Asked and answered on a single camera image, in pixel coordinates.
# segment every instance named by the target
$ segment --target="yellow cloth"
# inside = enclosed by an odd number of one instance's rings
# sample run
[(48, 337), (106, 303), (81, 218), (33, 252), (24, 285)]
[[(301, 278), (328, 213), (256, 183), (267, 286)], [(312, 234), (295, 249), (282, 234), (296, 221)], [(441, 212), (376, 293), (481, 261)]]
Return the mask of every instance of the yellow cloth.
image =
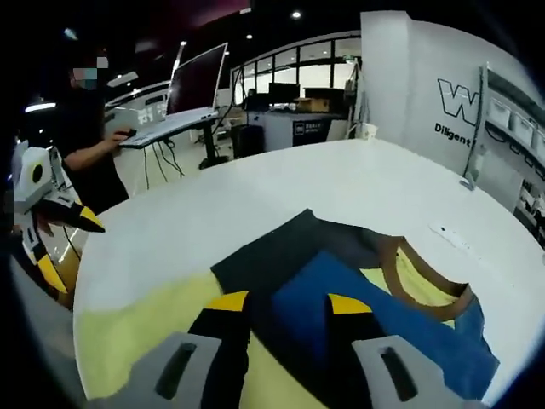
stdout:
[[(452, 304), (456, 300), (456, 297), (441, 291), (422, 277), (410, 262), (409, 257), (401, 249), (398, 249), (398, 255), (396, 256), (396, 267), (404, 291), (418, 303), (432, 307), (443, 307)], [(369, 282), (390, 294), (381, 268), (361, 269), (360, 271)], [(445, 321), (443, 324), (454, 328), (454, 320)]]
[[(221, 295), (211, 271), (159, 288), (119, 310), (81, 314), (77, 319), (80, 370), (89, 398), (120, 390), (130, 367), (174, 331), (188, 331), (201, 310)], [(252, 333), (242, 409), (320, 408)]]

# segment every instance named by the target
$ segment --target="cardboard box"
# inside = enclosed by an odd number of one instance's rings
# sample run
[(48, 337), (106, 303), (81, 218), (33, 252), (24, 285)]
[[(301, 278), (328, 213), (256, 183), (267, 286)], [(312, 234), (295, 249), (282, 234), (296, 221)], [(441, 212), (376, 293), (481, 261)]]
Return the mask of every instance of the cardboard box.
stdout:
[(297, 111), (299, 112), (329, 112), (330, 100), (322, 98), (297, 98)]

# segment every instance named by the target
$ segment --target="letter w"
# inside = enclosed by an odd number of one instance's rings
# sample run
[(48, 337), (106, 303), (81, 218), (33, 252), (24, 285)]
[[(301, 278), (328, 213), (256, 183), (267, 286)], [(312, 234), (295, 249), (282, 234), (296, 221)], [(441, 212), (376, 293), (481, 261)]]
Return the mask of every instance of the letter w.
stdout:
[(438, 79), (439, 92), (441, 101), (443, 102), (443, 111), (447, 115), (457, 118), (462, 112), (462, 119), (467, 124), (475, 126), (477, 124), (477, 113), (479, 109), (479, 95), (474, 92), (470, 95), (469, 89), (461, 85), (457, 85), (452, 89), (452, 82), (444, 79)]

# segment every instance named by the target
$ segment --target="white round table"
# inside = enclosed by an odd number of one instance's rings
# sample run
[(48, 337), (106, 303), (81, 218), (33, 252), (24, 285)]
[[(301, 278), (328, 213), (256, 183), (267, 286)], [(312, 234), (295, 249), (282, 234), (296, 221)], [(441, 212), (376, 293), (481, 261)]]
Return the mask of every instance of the white round table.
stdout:
[[(206, 271), (308, 208), (321, 219), (404, 235), (447, 279), (472, 286), (500, 361), (484, 399), (493, 403), (539, 340), (543, 251), (513, 215), (460, 180), (401, 147), (354, 140), (264, 153), (155, 188), (101, 215), (106, 233), (89, 235), (75, 323), (83, 312), (121, 308)], [(432, 231), (437, 223), (471, 251)], [(74, 339), (77, 350), (76, 331)]]

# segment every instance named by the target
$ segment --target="black t-shirt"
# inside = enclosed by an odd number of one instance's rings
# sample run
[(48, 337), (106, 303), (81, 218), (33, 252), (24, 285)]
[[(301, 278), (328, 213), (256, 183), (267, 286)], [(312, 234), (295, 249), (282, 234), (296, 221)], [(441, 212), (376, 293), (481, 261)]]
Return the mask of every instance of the black t-shirt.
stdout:
[[(97, 91), (74, 89), (57, 107), (60, 118), (53, 144), (62, 158), (102, 141), (104, 101)], [(82, 203), (95, 214), (129, 198), (110, 153), (82, 170), (72, 171), (64, 163), (63, 166)]]

